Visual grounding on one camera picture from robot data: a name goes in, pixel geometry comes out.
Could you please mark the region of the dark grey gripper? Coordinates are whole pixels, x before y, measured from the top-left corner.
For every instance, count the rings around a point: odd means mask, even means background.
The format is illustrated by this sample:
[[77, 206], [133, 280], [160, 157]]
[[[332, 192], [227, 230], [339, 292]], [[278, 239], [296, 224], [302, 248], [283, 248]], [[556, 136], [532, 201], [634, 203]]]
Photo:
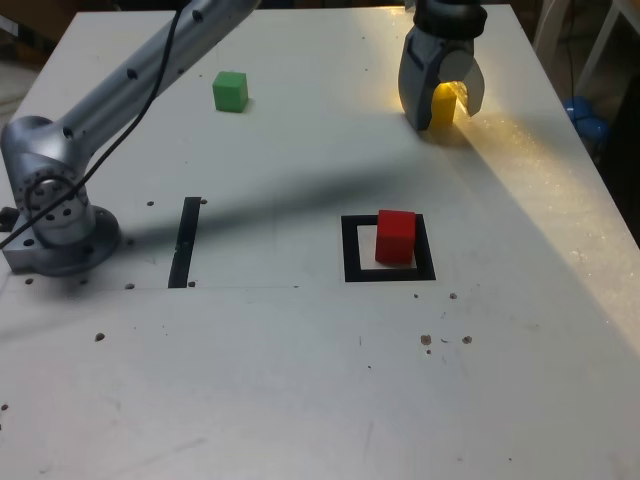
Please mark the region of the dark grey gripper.
[[411, 28], [401, 56], [398, 90], [405, 117], [415, 131], [426, 131], [431, 123], [442, 51], [451, 51], [442, 60], [442, 82], [453, 89], [469, 116], [481, 110], [485, 81], [473, 54], [474, 41], [482, 33], [483, 28], [465, 29], [449, 38], [417, 25]]

